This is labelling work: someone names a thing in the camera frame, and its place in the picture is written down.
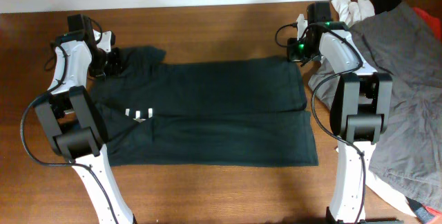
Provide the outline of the dark green Nike t-shirt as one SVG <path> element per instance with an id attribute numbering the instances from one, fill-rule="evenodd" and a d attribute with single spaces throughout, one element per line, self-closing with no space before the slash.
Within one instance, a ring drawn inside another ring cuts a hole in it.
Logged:
<path id="1" fill-rule="evenodd" d="M 299 68 L 284 57 L 167 64 L 163 50 L 121 51 L 121 74 L 90 96 L 122 165 L 316 166 Z"/>

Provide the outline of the grey t-shirt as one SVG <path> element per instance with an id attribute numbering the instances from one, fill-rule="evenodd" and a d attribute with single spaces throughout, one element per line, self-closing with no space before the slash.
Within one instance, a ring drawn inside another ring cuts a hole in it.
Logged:
<path id="1" fill-rule="evenodd" d="M 387 130 L 369 170 L 404 196 L 441 210 L 441 42 L 405 2 L 350 32 L 367 63 L 393 81 Z"/>

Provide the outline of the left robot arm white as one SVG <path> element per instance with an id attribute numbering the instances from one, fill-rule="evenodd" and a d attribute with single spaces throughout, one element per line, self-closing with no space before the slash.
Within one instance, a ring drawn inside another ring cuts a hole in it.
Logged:
<path id="1" fill-rule="evenodd" d="M 80 31 L 62 35 L 54 45 L 55 73 L 48 90 L 33 108 L 51 149 L 80 177 L 100 223 L 135 223 L 108 161 L 104 120 L 87 93 L 89 66 L 99 55 L 109 56 L 115 36 Z"/>

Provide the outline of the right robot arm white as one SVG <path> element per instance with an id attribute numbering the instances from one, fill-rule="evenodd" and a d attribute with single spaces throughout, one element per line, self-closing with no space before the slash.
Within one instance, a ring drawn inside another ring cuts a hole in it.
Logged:
<path id="1" fill-rule="evenodd" d="M 376 143 L 387 128 L 392 78 L 370 66 L 352 41 L 343 22 L 308 23 L 299 19 L 291 27 L 298 31 L 287 41 L 290 61 L 302 65 L 326 59 L 332 75 L 321 80 L 313 92 L 337 79 L 329 124 L 321 129 L 338 142 L 336 185 L 326 209 L 328 223 L 366 223 L 367 169 Z"/>

